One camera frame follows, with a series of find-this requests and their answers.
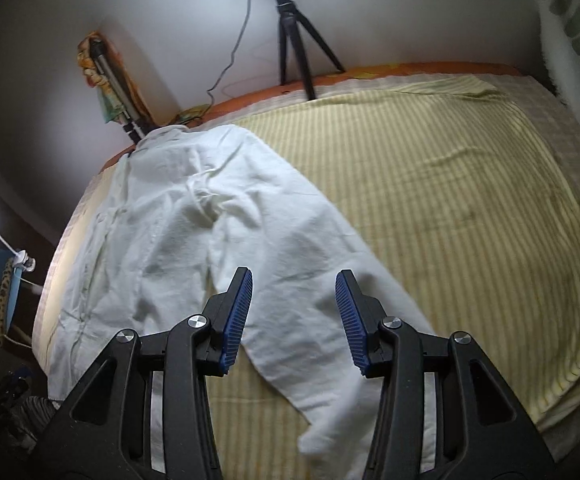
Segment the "white button-up shirt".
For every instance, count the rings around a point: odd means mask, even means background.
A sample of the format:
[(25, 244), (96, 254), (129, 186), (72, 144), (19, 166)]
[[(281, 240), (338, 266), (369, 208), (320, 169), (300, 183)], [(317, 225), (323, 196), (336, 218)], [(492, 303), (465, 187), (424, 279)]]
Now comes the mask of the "white button-up shirt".
[(253, 275), (242, 342), (258, 374), (308, 420), (299, 452), (322, 479), (363, 473), (381, 384), (354, 366), (337, 274), (390, 315), (430, 324), (322, 192), (249, 130), (168, 127), (117, 165), (61, 299), (49, 394), (66, 398), (119, 330), (165, 332)]

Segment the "yellow striped bed blanket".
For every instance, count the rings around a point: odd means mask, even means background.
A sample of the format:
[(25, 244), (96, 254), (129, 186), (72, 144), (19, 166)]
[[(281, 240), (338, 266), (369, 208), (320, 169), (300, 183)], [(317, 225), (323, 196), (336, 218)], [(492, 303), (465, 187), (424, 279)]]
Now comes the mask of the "yellow striped bed blanket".
[[(558, 142), (580, 156), (580, 128), (545, 91), (520, 99), (525, 86), (466, 75), (164, 128), (264, 141), (355, 229), (427, 333), (476, 337), (559, 457), (580, 440), (580, 191)], [(80, 201), (67, 278), (117, 165)], [(257, 370), (213, 380), (211, 399), (227, 476), (321, 479), (299, 452), (307, 418)]]

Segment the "colourful patterned cloth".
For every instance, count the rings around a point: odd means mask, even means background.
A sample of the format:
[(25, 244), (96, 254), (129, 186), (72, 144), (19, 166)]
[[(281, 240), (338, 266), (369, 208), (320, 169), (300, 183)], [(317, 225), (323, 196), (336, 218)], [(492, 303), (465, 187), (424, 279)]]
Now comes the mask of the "colourful patterned cloth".
[(142, 131), (156, 127), (122, 57), (102, 34), (90, 32), (81, 40), (77, 47), (77, 64), (88, 86), (96, 90), (104, 122), (133, 124)]

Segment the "black mini tripod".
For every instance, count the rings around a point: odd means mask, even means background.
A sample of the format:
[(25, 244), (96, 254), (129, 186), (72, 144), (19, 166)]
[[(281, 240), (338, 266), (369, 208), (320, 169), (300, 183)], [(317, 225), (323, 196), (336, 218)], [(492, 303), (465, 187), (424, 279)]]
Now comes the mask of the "black mini tripod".
[(322, 38), (313, 23), (299, 10), (293, 0), (275, 0), (279, 15), (278, 20), (278, 47), (279, 47), (279, 84), (285, 86), (288, 80), (289, 48), (292, 48), (299, 69), (299, 79), (302, 81), (305, 96), (308, 101), (317, 99), (316, 90), (311, 74), (307, 51), (301, 35), (301, 29), (317, 44), (321, 52), (326, 55), (335, 70), (339, 74), (345, 72), (345, 68), (337, 55), (330, 48), (327, 41)]

